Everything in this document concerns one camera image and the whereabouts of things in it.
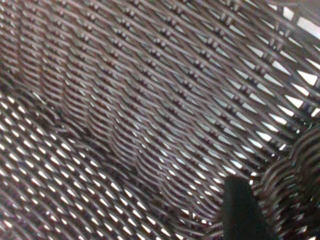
plastic wicker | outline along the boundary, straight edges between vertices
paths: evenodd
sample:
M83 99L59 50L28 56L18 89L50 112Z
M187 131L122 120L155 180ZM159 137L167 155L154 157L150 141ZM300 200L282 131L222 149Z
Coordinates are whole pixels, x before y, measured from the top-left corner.
M319 10L0 1L0 238L221 239L230 174L317 237Z

dark brown wicker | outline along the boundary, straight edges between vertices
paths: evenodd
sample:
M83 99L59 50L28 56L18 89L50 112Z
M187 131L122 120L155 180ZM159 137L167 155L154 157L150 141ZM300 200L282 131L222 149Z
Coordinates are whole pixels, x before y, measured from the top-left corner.
M314 239L319 5L1 0L0 238L220 239L236 174Z

